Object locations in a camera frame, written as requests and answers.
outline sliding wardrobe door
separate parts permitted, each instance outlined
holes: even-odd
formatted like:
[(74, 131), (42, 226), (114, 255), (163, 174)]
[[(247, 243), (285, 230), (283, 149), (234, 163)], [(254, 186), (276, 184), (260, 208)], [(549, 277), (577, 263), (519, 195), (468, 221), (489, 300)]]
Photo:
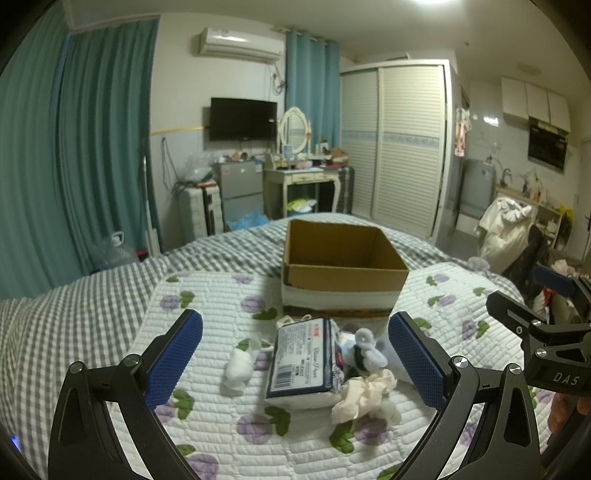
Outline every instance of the sliding wardrobe door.
[(378, 139), (378, 71), (341, 75), (341, 146), (355, 169), (352, 213), (371, 217)]
[(379, 71), (380, 137), (373, 218), (428, 238), (443, 167), (443, 66)]

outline white mirror frame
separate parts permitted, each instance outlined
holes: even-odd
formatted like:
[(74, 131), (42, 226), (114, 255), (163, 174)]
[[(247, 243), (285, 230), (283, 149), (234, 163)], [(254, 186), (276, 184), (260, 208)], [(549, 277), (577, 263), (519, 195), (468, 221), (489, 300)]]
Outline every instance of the white mirror frame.
[(279, 124), (279, 128), (277, 129), (277, 136), (278, 136), (278, 144), (277, 144), (277, 151), (281, 152), (280, 148), (281, 145), (287, 145), (287, 141), (285, 140), (285, 126), (287, 125), (287, 122), (289, 120), (289, 118), (291, 116), (295, 116), (300, 118), (300, 120), (302, 122), (304, 122), (304, 130), (306, 131), (306, 134), (304, 135), (304, 141), (302, 142), (301, 145), (292, 145), (293, 147), (293, 152), (294, 153), (301, 153), (302, 150), (304, 150), (304, 148), (306, 147), (306, 144), (308, 143), (308, 133), (310, 133), (310, 124), (308, 123), (308, 120), (306, 120), (306, 116), (304, 115), (304, 112), (302, 112), (298, 107), (293, 106), (291, 107), (287, 112), (285, 112), (285, 115), (283, 115), (283, 119), (281, 120), (281, 123)]

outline curtain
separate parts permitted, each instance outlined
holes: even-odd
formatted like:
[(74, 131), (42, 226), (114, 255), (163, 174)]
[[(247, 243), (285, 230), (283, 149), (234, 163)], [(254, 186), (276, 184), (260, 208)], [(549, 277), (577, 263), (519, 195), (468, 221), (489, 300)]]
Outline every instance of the curtain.
[(324, 137), (340, 143), (340, 49), (335, 42), (313, 41), (308, 32), (287, 33), (285, 110), (296, 106), (312, 123), (312, 148)]
[(0, 76), (0, 300), (33, 297), (84, 274), (52, 155), (52, 92), (66, 35), (56, 3)]
[(80, 261), (112, 232), (145, 249), (142, 159), (157, 20), (75, 34), (59, 94), (57, 166)]

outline human hand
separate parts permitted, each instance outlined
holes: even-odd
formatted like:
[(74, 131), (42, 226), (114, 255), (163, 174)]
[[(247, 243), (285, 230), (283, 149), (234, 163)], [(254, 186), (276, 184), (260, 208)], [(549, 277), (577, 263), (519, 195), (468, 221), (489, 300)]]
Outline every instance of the human hand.
[[(577, 411), (581, 415), (591, 413), (591, 398), (580, 398), (577, 401)], [(557, 433), (562, 428), (564, 422), (569, 419), (569, 405), (566, 401), (566, 395), (557, 393), (552, 400), (550, 417), (548, 418), (548, 427), (552, 433)]]

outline open cardboard box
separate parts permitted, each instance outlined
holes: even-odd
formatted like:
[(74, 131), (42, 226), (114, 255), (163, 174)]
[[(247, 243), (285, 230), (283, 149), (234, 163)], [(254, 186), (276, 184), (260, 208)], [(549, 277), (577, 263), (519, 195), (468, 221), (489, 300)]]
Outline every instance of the open cardboard box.
[(281, 283), (288, 314), (383, 317), (390, 314), (408, 268), (377, 227), (292, 220)]

